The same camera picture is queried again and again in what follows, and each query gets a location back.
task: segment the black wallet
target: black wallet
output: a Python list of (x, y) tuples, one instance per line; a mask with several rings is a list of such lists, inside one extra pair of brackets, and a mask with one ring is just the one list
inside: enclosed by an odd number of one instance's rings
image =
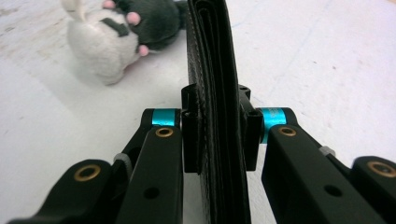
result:
[(190, 0), (189, 82), (203, 143), (198, 158), (207, 223), (250, 223), (233, 39), (224, 0)]

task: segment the teal metallic band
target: teal metallic band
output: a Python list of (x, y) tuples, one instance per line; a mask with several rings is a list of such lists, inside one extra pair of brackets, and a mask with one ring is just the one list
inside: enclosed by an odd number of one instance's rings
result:
[(262, 144), (268, 141), (270, 129), (277, 124), (286, 124), (286, 116), (281, 108), (261, 108), (262, 110), (262, 127), (264, 128), (264, 137)]
[(176, 110), (175, 109), (154, 109), (152, 113), (152, 125), (174, 126), (175, 127)]

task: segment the brass screw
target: brass screw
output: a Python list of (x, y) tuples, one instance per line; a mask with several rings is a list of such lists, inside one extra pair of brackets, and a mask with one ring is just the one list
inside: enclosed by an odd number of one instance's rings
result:
[(297, 134), (296, 131), (294, 131), (293, 129), (288, 128), (288, 127), (280, 127), (280, 128), (278, 129), (278, 131), (279, 131), (281, 134), (286, 135), (286, 136), (289, 136), (289, 137), (293, 137), (294, 135)]
[(91, 179), (96, 178), (100, 173), (100, 166), (96, 164), (86, 165), (79, 168), (75, 173), (75, 180), (78, 182), (85, 182)]
[(396, 170), (381, 161), (369, 161), (367, 166), (378, 175), (393, 178), (396, 177)]
[(161, 128), (158, 129), (155, 134), (157, 134), (159, 137), (169, 137), (173, 134), (173, 130), (170, 128)]

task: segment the plush toy ear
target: plush toy ear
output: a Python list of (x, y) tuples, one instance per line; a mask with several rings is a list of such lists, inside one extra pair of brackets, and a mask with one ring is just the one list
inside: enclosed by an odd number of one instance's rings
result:
[(76, 21), (85, 21), (81, 0), (61, 0), (64, 10)]

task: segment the white table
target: white table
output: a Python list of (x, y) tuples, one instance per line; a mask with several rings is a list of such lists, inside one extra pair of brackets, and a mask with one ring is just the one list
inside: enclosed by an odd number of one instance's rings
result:
[[(91, 10), (101, 1), (86, 0)], [(350, 166), (396, 161), (396, 4), (387, 0), (228, 1), (239, 82), (257, 107), (288, 106)], [(29, 217), (71, 165), (112, 162), (145, 108), (181, 107), (186, 35), (103, 86), (71, 54), (58, 1), (0, 3), (0, 223)], [(275, 223), (257, 171), (253, 223)], [(199, 178), (185, 176), (184, 223), (203, 223)]]

